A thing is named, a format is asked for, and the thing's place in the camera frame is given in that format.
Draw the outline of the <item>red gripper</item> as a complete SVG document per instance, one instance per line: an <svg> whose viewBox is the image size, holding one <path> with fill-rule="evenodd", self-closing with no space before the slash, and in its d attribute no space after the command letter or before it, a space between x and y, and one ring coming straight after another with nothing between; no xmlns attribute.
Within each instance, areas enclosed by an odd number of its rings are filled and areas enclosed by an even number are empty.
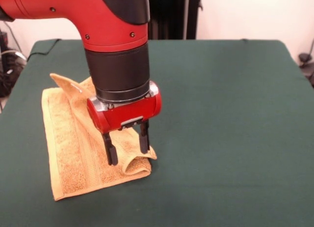
<svg viewBox="0 0 314 227"><path fill-rule="evenodd" d="M149 121L161 111L161 92L150 81L148 93L141 99L124 104L101 102L96 96L87 99L87 110L96 129L102 133L107 161L110 166L118 164L116 147L108 132L140 125L139 144L143 154L150 150Z"/></svg>

